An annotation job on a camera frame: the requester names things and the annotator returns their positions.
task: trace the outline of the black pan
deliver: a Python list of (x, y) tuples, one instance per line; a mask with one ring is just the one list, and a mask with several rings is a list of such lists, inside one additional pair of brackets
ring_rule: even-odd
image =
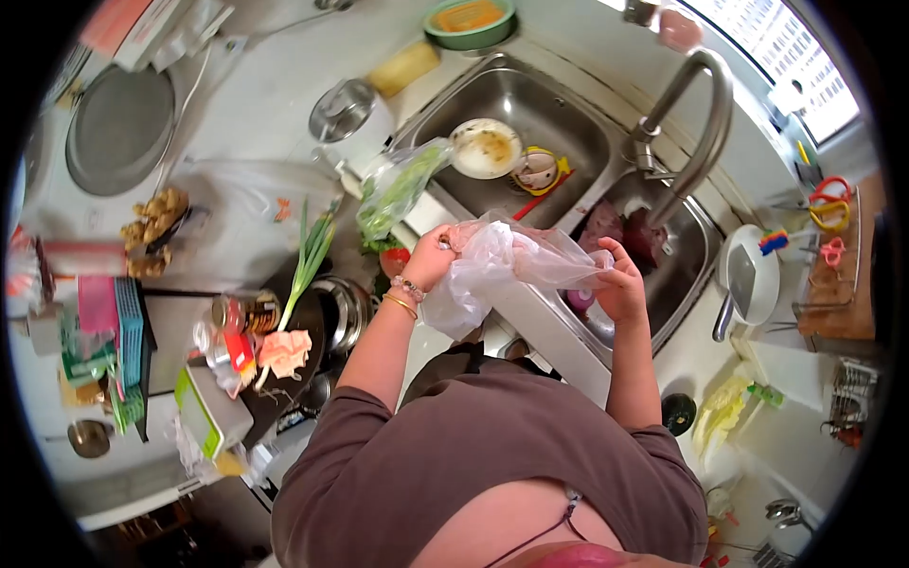
[[(282, 304), (286, 304), (290, 294), (290, 284), (291, 279), (273, 278), (266, 282), (263, 288), (275, 292)], [(322, 316), (322, 305), (314, 290), (306, 290), (296, 302), (294, 314), (287, 325), (287, 331), (295, 329), (309, 331), (309, 338), (313, 341), (313, 348), (309, 352), (306, 367), (296, 368), (296, 372), (302, 377), (302, 380), (296, 381), (289, 377), (279, 379), (269, 371), (268, 378), (265, 379), (265, 384), (259, 393), (253, 390), (252, 385), (240, 393), (240, 398), (243, 399), (254, 420), (253, 428), (243, 439), (243, 446), (247, 450), (261, 440), (272, 424), (299, 400), (322, 362), (322, 355), (325, 352), (325, 321)], [(283, 389), (286, 394), (277, 392), (278, 389)], [(273, 395), (267, 396), (264, 393), (273, 393)]]

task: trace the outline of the blue basket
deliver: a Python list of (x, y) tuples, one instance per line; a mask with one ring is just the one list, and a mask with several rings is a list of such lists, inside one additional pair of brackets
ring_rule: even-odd
[(120, 365), (123, 387), (136, 386), (142, 376), (142, 306), (132, 278), (115, 278), (116, 312), (120, 319)]

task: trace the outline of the stainless steel sink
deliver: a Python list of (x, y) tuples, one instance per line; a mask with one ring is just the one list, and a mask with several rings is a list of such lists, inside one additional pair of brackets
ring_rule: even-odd
[[(610, 187), (604, 199), (627, 218), (641, 206), (650, 209), (667, 191), (668, 182), (647, 180), (643, 173), (632, 172), (623, 175)], [(707, 283), (705, 276), (710, 274), (713, 261), (723, 244), (720, 232), (691, 197), (665, 227), (668, 238), (663, 246), (664, 254), (659, 266), (654, 269), (646, 263), (635, 262), (644, 276), (644, 294), (647, 298), (654, 353), (682, 322), (687, 312), (685, 306), (691, 306), (704, 290)], [(584, 223), (580, 223), (572, 237), (577, 240), (583, 229)], [(559, 294), (559, 299), (564, 302), (564, 293)], [(567, 304), (564, 304), (562, 310), (570, 311)], [(612, 350), (615, 326), (599, 304), (594, 304), (587, 310), (584, 327), (598, 344)]]
[[(550, 77), (507, 55), (493, 55), (445, 89), (394, 144), (420, 145), (437, 136), (447, 137), (473, 118), (495, 118), (511, 125), (524, 144), (566, 156), (574, 169), (557, 191), (522, 220), (527, 226), (549, 228), (596, 181), (609, 163), (612, 147), (618, 148), (621, 140), (610, 139), (592, 110)], [(435, 192), (436, 197), (464, 219), (490, 209), (515, 214), (533, 199), (513, 185), (509, 176), (475, 180), (449, 167), (435, 181), (444, 188), (442, 194)]]
[[(393, 148), (448, 136), (462, 122), (491, 117), (511, 125), (525, 144), (568, 158), (575, 169), (522, 224), (556, 227), (575, 239), (589, 212), (605, 198), (620, 214), (651, 206), (668, 184), (645, 180), (618, 149), (627, 132), (602, 111), (553, 78), (510, 55), (492, 54), (446, 87), (395, 136)], [(491, 209), (514, 214), (532, 196), (507, 178), (478, 181), (445, 168), (427, 191), (461, 220)], [(687, 197), (666, 226), (669, 238), (659, 268), (644, 274), (654, 353), (666, 342), (700, 296), (713, 271), (723, 237), (701, 206)], [(557, 291), (534, 292), (607, 366), (612, 366), (614, 326), (598, 305), (578, 317)]]

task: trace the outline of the person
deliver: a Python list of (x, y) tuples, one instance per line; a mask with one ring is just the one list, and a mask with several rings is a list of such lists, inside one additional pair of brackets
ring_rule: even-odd
[[(596, 299), (615, 321), (605, 412), (569, 384), (456, 345), (395, 413), (420, 292), (455, 259), (426, 234), (351, 353), (272, 511), (285, 568), (700, 563), (703, 490), (662, 426), (644, 282), (624, 248)], [(419, 385), (421, 392), (414, 394)]]

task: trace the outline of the green onion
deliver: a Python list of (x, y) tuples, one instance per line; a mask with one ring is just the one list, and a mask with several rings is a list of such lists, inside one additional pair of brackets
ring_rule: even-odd
[[(294, 281), (291, 284), (290, 297), (287, 298), (287, 305), (284, 314), (281, 316), (281, 322), (278, 324), (276, 331), (282, 332), (290, 323), (291, 315), (294, 313), (296, 301), (300, 299), (309, 284), (315, 278), (315, 271), (322, 265), (325, 255), (328, 254), (328, 247), (331, 246), (332, 239), (335, 238), (335, 212), (340, 199), (335, 199), (328, 210), (319, 215), (318, 220), (313, 224), (313, 230), (306, 235), (306, 213), (309, 200), (303, 200), (303, 217), (300, 220), (300, 255), (296, 262), (294, 272)], [(271, 369), (265, 367), (259, 374), (259, 379), (255, 383), (254, 389), (259, 391), (265, 384), (268, 372)]]

